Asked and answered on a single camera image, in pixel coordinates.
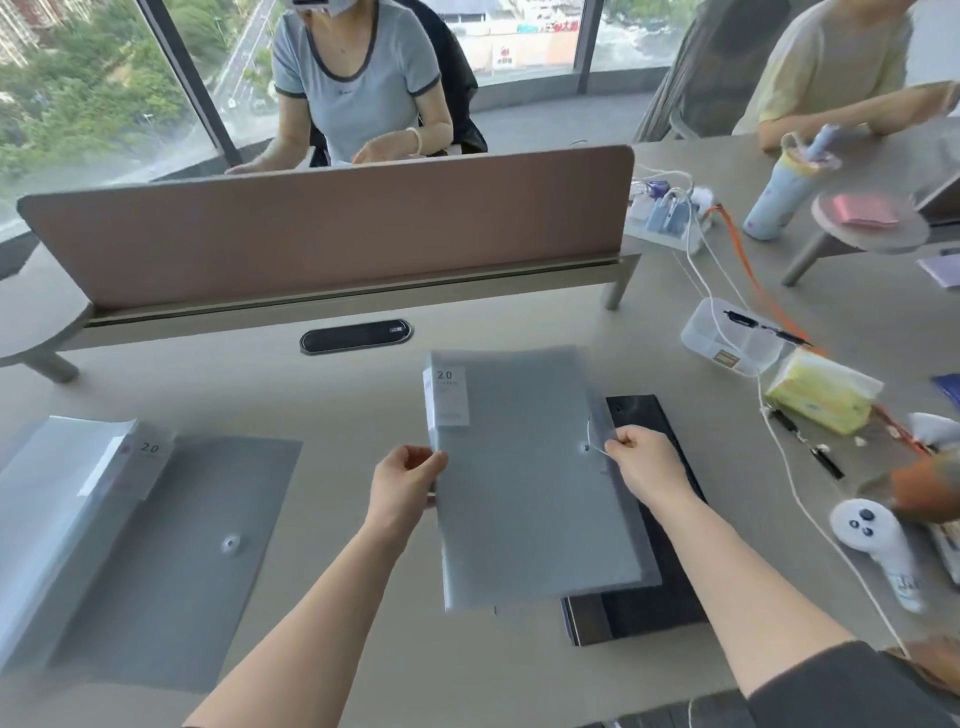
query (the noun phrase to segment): tree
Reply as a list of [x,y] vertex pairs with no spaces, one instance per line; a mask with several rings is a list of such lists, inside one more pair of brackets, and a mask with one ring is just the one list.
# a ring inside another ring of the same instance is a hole
[[266,97],[270,82],[274,79],[273,55],[270,48],[259,48],[253,55],[252,67],[244,69],[243,77],[256,87],[261,96]]
[[216,16],[193,4],[180,4],[170,9],[170,18],[180,31],[183,44],[202,76],[216,69],[227,51],[226,40],[217,27]]
[[604,13],[621,25],[666,21],[685,28],[693,20],[700,0],[607,0]]
[[[26,49],[23,66],[0,65],[0,196],[19,194],[23,178],[46,168],[142,159],[158,138],[192,123],[134,2],[94,3],[87,20],[68,19]],[[216,70],[227,52],[221,31],[228,34],[239,17],[233,0],[170,0],[168,7],[197,65]]]

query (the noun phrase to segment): orange cable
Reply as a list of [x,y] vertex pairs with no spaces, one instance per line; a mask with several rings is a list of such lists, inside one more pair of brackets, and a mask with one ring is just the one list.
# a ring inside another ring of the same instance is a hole
[[[722,205],[719,204],[714,205],[707,210],[707,215],[710,215],[713,212],[719,212],[723,217],[724,222],[727,224],[727,230],[730,232],[730,237],[733,240],[733,247],[736,249],[737,257],[740,258],[740,263],[743,265],[743,270],[747,273],[747,278],[750,279],[750,283],[753,284],[755,291],[774,312],[774,318],[780,321],[780,325],[787,329],[790,333],[800,336],[802,339],[809,342],[810,337],[806,334],[806,332],[797,326],[797,324],[795,324],[793,320],[786,315],[786,312],[780,307],[780,304],[777,303],[776,299],[767,293],[766,289],[760,284],[760,281],[756,279],[756,276],[754,275],[754,269],[751,267],[750,260],[747,258],[747,252],[743,248],[743,239],[740,237],[740,233],[737,230],[736,225],[733,223],[733,219],[731,218],[730,214]],[[820,354],[821,356],[827,356],[826,352],[818,347],[813,346],[812,343],[810,344],[810,348],[814,353]],[[908,447],[921,455],[929,456],[931,454],[930,450],[925,448],[921,443],[917,442],[910,431],[897,422],[885,408],[881,407],[879,404],[874,404],[873,409],[875,414],[883,422],[893,427],[900,434],[900,438]]]

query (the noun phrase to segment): folder label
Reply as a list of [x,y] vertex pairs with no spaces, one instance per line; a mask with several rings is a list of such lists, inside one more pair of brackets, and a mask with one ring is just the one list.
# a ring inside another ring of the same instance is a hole
[[465,367],[423,370],[423,393],[428,429],[470,424]]

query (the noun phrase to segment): white cable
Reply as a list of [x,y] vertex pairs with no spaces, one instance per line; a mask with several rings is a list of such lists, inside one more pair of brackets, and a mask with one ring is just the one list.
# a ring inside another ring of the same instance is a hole
[[684,192],[689,192],[693,189],[693,178],[690,176],[689,172],[685,172],[683,169],[657,169],[656,167],[648,167],[641,161],[635,162],[636,166],[642,167],[647,170],[647,172],[652,172],[653,174],[648,175],[647,177],[640,177],[641,180],[652,180],[654,177],[661,175],[680,175],[686,179],[687,188]]
[[[766,406],[766,403],[763,401],[763,387],[760,385],[760,377],[756,378],[756,396],[760,403],[760,408]],[[773,438],[774,443],[777,444],[777,450],[780,451],[780,457],[783,459],[783,467],[786,469],[786,479],[790,483],[790,495],[793,496],[793,499],[797,501],[797,505],[800,506],[800,510],[804,512],[806,519],[813,523],[813,527],[820,532],[820,535],[824,537],[824,540],[833,547],[833,550],[837,552],[840,558],[843,560],[850,571],[853,572],[853,575],[856,576],[856,580],[860,582],[860,586],[863,587],[863,591],[867,593],[867,597],[870,598],[870,603],[874,605],[876,613],[880,615],[880,618],[883,620],[884,626],[890,630],[890,634],[893,635],[894,640],[897,641],[897,647],[903,652],[906,657],[910,656],[910,653],[907,652],[906,644],[903,643],[903,640],[900,638],[900,635],[897,633],[897,630],[894,629],[894,625],[890,623],[890,619],[887,617],[886,613],[883,611],[883,607],[880,606],[880,603],[876,600],[874,593],[870,591],[870,587],[867,585],[866,580],[863,576],[860,575],[860,570],[854,565],[853,561],[850,560],[850,557],[844,552],[839,544],[833,539],[830,538],[829,534],[820,526],[819,523],[810,515],[810,512],[806,510],[804,502],[800,500],[800,495],[797,493],[797,485],[793,481],[793,473],[790,470],[790,461],[786,456],[786,451],[783,449],[783,445],[780,443],[780,438],[777,437],[777,433],[774,432],[773,426],[770,424],[770,418],[764,417],[763,422],[767,425],[767,431],[770,433],[770,437]]]
[[[690,218],[692,222],[692,220],[696,219],[696,215],[693,213],[693,202],[690,200],[689,194],[686,195],[686,199],[690,207]],[[690,263],[690,266],[693,268],[693,272],[697,274],[697,278],[700,279],[700,282],[704,285],[704,288],[707,289],[708,298],[710,300],[710,315],[713,317],[713,324],[716,326],[717,332],[720,334],[721,338],[725,342],[727,342],[727,344],[731,348],[733,348],[735,351],[739,351],[739,347],[737,347],[730,339],[728,339],[726,334],[723,332],[723,329],[720,328],[720,322],[717,319],[716,310],[714,310],[714,306],[713,306],[713,301],[714,301],[713,293],[712,291],[710,291],[710,287],[707,284],[707,281],[704,279],[703,275],[701,275],[700,270],[697,268],[696,263],[693,262],[693,258],[690,256],[690,228],[691,227],[692,225],[688,223],[686,235],[684,238],[685,247],[686,247],[686,259]],[[704,243],[706,244],[707,243],[706,237],[705,236],[703,237],[704,237]],[[733,288],[733,291],[736,293],[740,301],[744,301],[743,296],[740,295],[740,291],[737,290],[737,287],[733,284],[733,281],[730,279],[730,277],[727,276],[726,273],[724,273],[724,276],[727,279],[727,282]],[[746,302],[744,302],[744,306],[747,308],[747,310],[751,314],[756,316],[756,314],[753,311],[751,311],[750,307],[746,305]],[[844,564],[846,564],[847,567],[850,569],[850,571],[853,572],[853,575],[856,577],[856,580],[860,583],[860,586],[863,588],[863,591],[866,592],[867,597],[870,599],[871,604],[874,605],[874,609],[876,609],[876,613],[880,615],[880,619],[883,621],[884,626],[886,626],[886,628],[890,631],[890,634],[894,638],[894,640],[897,641],[897,646],[900,648],[900,650],[905,656],[909,657],[910,653],[906,649],[906,644],[900,638],[900,634],[898,634],[897,630],[894,629],[894,625],[890,622],[890,619],[887,617],[886,612],[883,611],[883,608],[880,606],[880,603],[876,600],[874,593],[870,591],[870,586],[867,584],[863,576],[860,575],[860,571],[857,569],[856,565],[853,563],[853,561],[851,561],[850,557],[844,552],[844,550],[840,547],[840,545],[838,545],[835,540],[830,538],[829,534],[821,527],[819,523],[816,522],[816,520],[813,518],[810,512],[806,509],[804,502],[800,500],[800,494],[797,492],[797,484],[794,482],[794,479],[793,479],[793,471],[790,468],[790,460],[786,455],[786,450],[783,449],[783,445],[780,443],[780,438],[777,437],[777,433],[774,431],[773,426],[770,424],[770,419],[763,414],[767,404],[763,399],[763,384],[760,381],[760,375],[757,374],[753,378],[756,379],[756,397],[757,397],[757,402],[760,405],[760,416],[763,418],[763,423],[766,425],[767,431],[770,433],[770,437],[773,438],[774,444],[777,446],[777,450],[780,453],[780,459],[782,459],[783,468],[786,471],[786,479],[790,485],[790,495],[793,496],[793,499],[796,501],[801,512],[806,516],[806,519],[810,521],[813,527],[817,529],[817,532],[824,537],[824,540],[830,544],[833,550],[836,551],[837,554],[840,556]]]
[[733,289],[733,293],[735,293],[736,297],[740,300],[741,303],[743,303],[743,307],[749,311],[750,305],[746,302],[743,296],[740,295],[740,290],[733,284],[733,280],[729,275],[727,275],[727,271],[724,269],[723,265],[720,264],[720,258],[716,256],[716,254],[713,252],[713,249],[710,247],[710,244],[707,242],[707,236],[704,235],[704,228],[700,224],[699,215],[694,215],[693,219],[696,220],[697,222],[697,231],[700,233],[700,239],[704,241],[704,247],[707,248],[707,252],[710,253],[710,257],[713,258],[713,262],[717,264],[717,268],[720,269],[720,273],[722,273],[723,277],[727,279],[727,283],[730,284],[730,288]]
[[690,275],[690,272],[686,270],[686,266],[680,262],[680,259],[677,257],[677,251],[670,251],[670,254],[673,255],[674,260],[677,261],[677,265],[679,265],[680,270],[684,272],[686,279],[689,280],[691,283],[693,283],[693,287],[697,289],[697,294],[701,298],[706,298],[707,294],[705,294],[703,291],[700,290],[700,283],[698,283],[696,280],[693,279],[693,276]]
[[590,418],[589,418],[589,417],[587,417],[587,448],[588,448],[588,449],[595,449],[597,452],[602,452],[602,453],[605,454],[607,457],[609,457],[611,460],[613,460],[613,462],[616,462],[616,460],[613,458],[613,456],[612,456],[611,454],[609,454],[609,453],[608,453],[606,450],[604,450],[603,448],[598,448],[598,447],[596,447],[596,446],[590,441]]

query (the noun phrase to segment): window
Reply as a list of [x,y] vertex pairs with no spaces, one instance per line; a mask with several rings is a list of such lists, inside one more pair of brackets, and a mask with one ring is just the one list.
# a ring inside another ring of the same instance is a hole
[[583,0],[424,0],[453,31],[481,84],[573,68]]
[[132,0],[0,0],[0,240],[29,192],[144,182],[214,147]]
[[271,68],[279,0],[164,0],[238,147],[276,133]]
[[590,70],[673,63],[700,0],[606,0]]

